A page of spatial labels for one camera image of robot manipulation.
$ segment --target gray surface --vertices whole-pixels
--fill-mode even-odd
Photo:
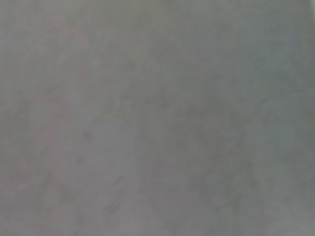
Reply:
[[[306,0],[0,0],[1,236],[313,236]]]

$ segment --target textured surface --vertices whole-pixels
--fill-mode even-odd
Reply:
[[[306,0],[0,0],[0,236],[313,236]]]

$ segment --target gray wall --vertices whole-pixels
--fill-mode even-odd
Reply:
[[[313,236],[307,0],[0,0],[0,236]]]

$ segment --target concrete surface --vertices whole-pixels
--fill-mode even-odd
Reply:
[[[0,236],[313,236],[306,0],[0,0]]]

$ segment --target blurry surface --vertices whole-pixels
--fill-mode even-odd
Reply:
[[[313,15],[315,17],[315,0],[311,0],[311,7],[312,7]]]
[[[0,0],[1,236],[313,236],[306,0]]]

